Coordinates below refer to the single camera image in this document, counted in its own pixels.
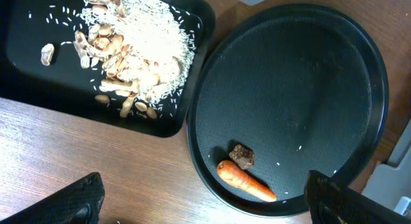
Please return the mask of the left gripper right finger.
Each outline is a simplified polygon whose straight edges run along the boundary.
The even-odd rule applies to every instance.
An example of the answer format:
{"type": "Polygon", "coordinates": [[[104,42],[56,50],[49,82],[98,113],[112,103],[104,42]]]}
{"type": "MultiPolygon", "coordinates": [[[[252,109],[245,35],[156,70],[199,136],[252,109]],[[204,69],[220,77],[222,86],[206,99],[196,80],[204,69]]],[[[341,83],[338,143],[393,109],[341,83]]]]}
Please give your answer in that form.
{"type": "Polygon", "coordinates": [[[304,198],[313,223],[410,224],[410,219],[311,170],[304,198]]]}

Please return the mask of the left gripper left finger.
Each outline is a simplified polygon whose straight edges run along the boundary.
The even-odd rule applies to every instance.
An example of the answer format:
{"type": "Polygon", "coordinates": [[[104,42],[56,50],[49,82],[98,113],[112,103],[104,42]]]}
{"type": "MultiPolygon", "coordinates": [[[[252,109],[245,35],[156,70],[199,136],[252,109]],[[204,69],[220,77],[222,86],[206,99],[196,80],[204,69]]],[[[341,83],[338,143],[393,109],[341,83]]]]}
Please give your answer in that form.
{"type": "Polygon", "coordinates": [[[97,224],[104,198],[101,176],[93,172],[2,220],[1,224],[97,224]]]}

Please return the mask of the brown food lump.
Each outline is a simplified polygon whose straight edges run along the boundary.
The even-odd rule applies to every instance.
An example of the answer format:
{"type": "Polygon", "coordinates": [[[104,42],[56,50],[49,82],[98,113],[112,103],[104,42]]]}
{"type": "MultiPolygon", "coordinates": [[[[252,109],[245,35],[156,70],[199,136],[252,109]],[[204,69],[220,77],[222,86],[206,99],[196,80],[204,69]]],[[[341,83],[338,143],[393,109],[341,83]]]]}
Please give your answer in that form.
{"type": "Polygon", "coordinates": [[[234,149],[229,153],[229,157],[241,169],[253,168],[256,161],[255,153],[241,144],[237,144],[234,147],[234,149]]]}

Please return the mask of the orange carrot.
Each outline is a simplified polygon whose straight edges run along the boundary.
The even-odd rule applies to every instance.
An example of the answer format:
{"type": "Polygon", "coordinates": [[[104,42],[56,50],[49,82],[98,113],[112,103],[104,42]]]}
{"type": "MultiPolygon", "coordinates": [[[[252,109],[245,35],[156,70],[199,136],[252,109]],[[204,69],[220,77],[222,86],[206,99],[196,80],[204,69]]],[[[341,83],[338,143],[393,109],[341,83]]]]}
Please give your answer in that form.
{"type": "Polygon", "coordinates": [[[244,170],[230,160],[223,160],[217,165],[218,176],[227,184],[240,189],[265,202],[276,202],[277,196],[268,187],[253,179],[244,170]]]}

